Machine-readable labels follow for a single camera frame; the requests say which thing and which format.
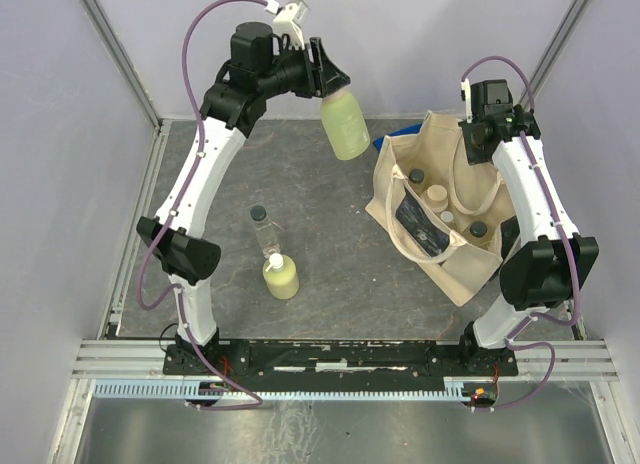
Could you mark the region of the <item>green bottle beige flip cap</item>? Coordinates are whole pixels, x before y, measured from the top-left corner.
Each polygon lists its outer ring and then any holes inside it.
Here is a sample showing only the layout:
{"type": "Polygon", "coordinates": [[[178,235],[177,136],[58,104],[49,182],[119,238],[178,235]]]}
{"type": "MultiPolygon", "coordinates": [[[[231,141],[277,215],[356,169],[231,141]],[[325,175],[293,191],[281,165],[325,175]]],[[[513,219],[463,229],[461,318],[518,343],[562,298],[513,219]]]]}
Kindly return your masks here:
{"type": "Polygon", "coordinates": [[[322,99],[321,122],[338,160],[355,159],[368,148],[368,128],[360,105],[348,88],[322,99]]]}

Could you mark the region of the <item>beige jar wide lid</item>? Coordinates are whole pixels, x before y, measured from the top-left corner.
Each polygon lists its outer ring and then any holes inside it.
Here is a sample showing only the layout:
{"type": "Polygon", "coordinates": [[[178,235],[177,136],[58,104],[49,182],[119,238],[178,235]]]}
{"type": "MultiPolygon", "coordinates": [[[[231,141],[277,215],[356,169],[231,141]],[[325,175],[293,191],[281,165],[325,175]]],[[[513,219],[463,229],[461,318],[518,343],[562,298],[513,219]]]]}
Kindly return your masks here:
{"type": "Polygon", "coordinates": [[[424,202],[431,209],[446,209],[448,206],[448,191],[442,185],[431,185],[422,193],[424,202]]]}

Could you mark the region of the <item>beige canvas tote bag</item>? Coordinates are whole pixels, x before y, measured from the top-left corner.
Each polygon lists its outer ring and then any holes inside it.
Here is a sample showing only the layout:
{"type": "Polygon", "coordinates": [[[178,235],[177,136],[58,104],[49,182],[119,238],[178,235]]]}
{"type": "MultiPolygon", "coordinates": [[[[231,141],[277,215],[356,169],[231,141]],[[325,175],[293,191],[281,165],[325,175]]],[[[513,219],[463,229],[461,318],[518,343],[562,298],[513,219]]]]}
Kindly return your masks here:
{"type": "Polygon", "coordinates": [[[395,249],[461,307],[499,271],[519,236],[518,223],[501,174],[489,163],[468,164],[457,119],[429,112],[421,125],[418,134],[384,139],[366,210],[395,249]],[[418,189],[408,180],[413,168],[425,172],[418,189]],[[435,184],[448,191],[446,209],[423,200],[435,184]],[[441,221],[443,211],[454,215],[453,225],[441,221]],[[469,235],[477,220],[488,226],[483,239],[469,235]]]}

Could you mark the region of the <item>silver round bottle white cap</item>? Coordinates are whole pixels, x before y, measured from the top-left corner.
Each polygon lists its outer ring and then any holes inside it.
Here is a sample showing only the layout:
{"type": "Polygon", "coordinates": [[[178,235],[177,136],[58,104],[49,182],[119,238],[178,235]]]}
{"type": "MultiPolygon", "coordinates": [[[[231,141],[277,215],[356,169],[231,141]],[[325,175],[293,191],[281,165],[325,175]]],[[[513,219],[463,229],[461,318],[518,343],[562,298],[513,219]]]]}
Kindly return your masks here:
{"type": "Polygon", "coordinates": [[[443,211],[440,214],[440,219],[446,225],[453,225],[455,223],[454,215],[450,211],[443,211]]]}

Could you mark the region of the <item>clear square bottle back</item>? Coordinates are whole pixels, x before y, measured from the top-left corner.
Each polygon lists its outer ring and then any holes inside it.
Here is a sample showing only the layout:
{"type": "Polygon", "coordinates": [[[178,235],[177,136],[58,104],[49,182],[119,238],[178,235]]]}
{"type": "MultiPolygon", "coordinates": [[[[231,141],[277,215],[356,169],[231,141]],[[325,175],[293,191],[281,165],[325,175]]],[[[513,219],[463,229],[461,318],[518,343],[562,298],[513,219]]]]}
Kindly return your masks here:
{"type": "Polygon", "coordinates": [[[469,235],[474,239],[483,239],[487,236],[488,226],[485,222],[477,220],[469,226],[469,235]]]}

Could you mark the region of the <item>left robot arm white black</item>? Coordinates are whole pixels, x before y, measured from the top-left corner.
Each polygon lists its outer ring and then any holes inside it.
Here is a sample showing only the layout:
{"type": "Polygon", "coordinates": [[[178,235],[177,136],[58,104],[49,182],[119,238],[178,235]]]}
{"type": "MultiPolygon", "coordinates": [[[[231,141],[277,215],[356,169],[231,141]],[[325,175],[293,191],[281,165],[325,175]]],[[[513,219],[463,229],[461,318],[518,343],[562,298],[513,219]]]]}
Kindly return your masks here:
{"type": "Polygon", "coordinates": [[[221,359],[210,295],[221,248],[203,234],[228,167],[269,99],[325,98],[350,82],[318,37],[295,47],[289,34],[262,22],[242,23],[231,36],[229,58],[195,106],[197,132],[178,178],[155,215],[136,228],[145,257],[156,258],[169,279],[179,314],[176,346],[197,373],[212,373],[221,359]]]}

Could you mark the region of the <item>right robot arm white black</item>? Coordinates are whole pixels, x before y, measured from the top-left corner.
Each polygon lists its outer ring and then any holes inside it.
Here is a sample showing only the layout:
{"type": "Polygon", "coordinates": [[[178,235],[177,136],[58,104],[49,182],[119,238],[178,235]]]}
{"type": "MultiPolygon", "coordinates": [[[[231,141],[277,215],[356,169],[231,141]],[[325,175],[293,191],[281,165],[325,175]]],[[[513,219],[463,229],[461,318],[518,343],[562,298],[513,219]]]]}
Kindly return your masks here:
{"type": "Polygon", "coordinates": [[[599,247],[595,238],[581,236],[566,214],[546,167],[534,113],[514,103],[507,82],[462,79],[461,97],[467,161],[497,169],[520,235],[519,249],[501,267],[499,297],[460,338],[459,366],[478,375],[506,361],[515,337],[534,321],[552,321],[551,309],[564,302],[576,308],[566,324],[576,323],[580,290],[599,247]]]}

